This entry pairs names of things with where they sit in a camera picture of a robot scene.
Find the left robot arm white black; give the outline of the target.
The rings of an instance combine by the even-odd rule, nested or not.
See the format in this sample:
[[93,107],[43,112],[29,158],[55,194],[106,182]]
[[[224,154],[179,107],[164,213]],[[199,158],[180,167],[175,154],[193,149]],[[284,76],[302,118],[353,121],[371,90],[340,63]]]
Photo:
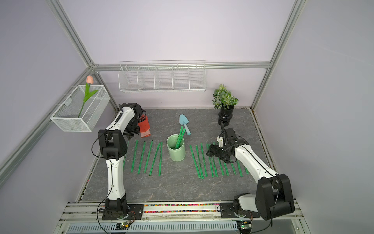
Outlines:
[[123,103],[112,123],[98,132],[101,156],[105,159],[108,172],[108,193],[105,210],[127,215],[129,208],[123,181],[123,162],[127,154],[127,142],[140,133],[138,121],[144,110],[137,103]]

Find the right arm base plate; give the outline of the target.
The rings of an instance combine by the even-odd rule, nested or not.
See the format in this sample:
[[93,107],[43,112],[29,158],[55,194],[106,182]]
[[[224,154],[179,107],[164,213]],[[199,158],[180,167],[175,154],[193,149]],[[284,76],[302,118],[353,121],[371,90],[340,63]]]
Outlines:
[[240,213],[235,210],[232,203],[222,202],[217,206],[217,211],[220,213],[221,218],[251,218],[251,213],[244,211]]

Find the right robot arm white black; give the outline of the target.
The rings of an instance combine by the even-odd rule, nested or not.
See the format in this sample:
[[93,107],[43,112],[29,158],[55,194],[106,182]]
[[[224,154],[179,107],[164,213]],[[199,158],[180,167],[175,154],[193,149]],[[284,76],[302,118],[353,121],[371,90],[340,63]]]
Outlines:
[[263,220],[291,214],[295,211],[291,182],[264,163],[247,140],[232,128],[222,127],[217,145],[210,145],[207,156],[217,157],[226,164],[241,162],[256,181],[256,194],[238,195],[233,200],[234,213],[239,217],[256,212]]

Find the twelfth green straw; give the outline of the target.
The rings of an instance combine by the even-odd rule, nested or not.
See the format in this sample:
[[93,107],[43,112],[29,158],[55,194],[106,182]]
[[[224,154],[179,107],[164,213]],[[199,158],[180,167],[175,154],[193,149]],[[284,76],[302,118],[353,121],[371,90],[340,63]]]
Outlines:
[[159,166],[158,166],[158,176],[161,175],[161,168],[162,168],[162,152],[163,152],[163,142],[160,142],[160,146],[159,146]]

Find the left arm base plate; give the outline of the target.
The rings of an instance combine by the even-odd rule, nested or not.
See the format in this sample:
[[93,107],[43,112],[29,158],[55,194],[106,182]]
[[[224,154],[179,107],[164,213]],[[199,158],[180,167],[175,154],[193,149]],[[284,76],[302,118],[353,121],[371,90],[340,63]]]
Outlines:
[[128,205],[127,212],[121,211],[105,211],[102,216],[102,220],[141,220],[144,213],[144,205],[140,203],[134,203]]

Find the light green metal cup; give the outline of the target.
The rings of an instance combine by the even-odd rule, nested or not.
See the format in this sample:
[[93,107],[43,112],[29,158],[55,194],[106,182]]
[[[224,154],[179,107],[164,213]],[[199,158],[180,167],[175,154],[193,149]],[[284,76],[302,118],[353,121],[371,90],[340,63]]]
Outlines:
[[182,138],[179,148],[175,148],[177,140],[178,140],[177,134],[171,135],[167,139],[167,148],[168,148],[169,157],[171,158],[171,160],[175,162],[182,161],[186,156],[184,138]]

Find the sixteenth green straw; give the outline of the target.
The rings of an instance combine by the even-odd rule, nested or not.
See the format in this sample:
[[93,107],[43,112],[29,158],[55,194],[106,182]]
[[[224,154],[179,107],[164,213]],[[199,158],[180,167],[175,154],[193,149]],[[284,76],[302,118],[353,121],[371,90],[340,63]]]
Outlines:
[[134,153],[132,157],[132,164],[131,164],[131,173],[134,172],[134,166],[135,166],[135,161],[136,161],[136,154],[137,154],[137,147],[138,147],[138,140],[135,142],[135,147],[134,147]]

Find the thirteenth green straw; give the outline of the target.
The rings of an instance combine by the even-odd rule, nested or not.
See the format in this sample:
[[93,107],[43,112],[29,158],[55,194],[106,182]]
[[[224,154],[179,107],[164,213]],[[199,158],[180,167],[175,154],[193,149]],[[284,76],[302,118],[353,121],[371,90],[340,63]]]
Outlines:
[[158,155],[160,145],[161,145],[161,143],[159,142],[158,145],[157,145],[156,152],[154,154],[153,160],[152,160],[152,165],[151,165],[151,169],[150,169],[150,172],[149,172],[149,176],[152,175],[153,168],[154,168],[154,165],[155,165],[155,161],[156,161],[156,158],[157,158],[157,155]]

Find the fifteenth green straw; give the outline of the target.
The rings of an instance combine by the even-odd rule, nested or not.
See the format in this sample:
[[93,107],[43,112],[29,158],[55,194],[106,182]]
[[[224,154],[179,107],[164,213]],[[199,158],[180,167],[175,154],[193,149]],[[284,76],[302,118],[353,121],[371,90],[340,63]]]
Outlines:
[[140,174],[140,172],[141,172],[145,148],[146,148],[146,142],[144,141],[142,151],[141,151],[141,158],[140,158],[140,162],[139,162],[139,166],[138,166],[138,170],[137,170],[137,175]]

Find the fourteenth green straw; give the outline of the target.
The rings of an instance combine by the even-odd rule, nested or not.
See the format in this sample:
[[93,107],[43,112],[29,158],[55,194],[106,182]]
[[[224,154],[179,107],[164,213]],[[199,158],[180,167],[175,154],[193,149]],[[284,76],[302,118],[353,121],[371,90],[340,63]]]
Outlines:
[[148,150],[146,164],[145,164],[145,168],[144,168],[144,173],[146,173],[146,171],[148,169],[148,164],[149,164],[149,161],[150,161],[150,156],[151,156],[152,148],[153,148],[153,140],[151,140],[150,147],[149,147],[149,150]]

